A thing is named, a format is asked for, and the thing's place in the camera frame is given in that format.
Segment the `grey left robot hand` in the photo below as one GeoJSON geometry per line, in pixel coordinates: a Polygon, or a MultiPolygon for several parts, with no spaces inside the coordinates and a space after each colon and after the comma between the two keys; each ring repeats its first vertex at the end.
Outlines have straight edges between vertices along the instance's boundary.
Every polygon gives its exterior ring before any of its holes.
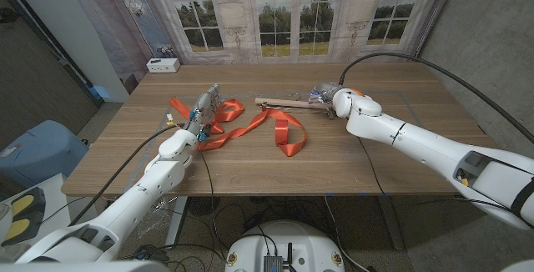
{"type": "Polygon", "coordinates": [[[224,101],[220,97],[220,86],[216,83],[199,96],[184,125],[184,130],[196,135],[200,140],[210,136],[217,108],[224,101]]]}

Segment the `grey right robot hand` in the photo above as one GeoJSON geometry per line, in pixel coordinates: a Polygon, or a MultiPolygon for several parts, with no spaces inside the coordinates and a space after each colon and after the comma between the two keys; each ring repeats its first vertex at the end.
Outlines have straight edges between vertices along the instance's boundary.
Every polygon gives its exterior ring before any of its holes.
{"type": "Polygon", "coordinates": [[[310,91],[308,103],[328,103],[332,104],[334,96],[343,87],[338,83],[318,83],[310,91]]]}

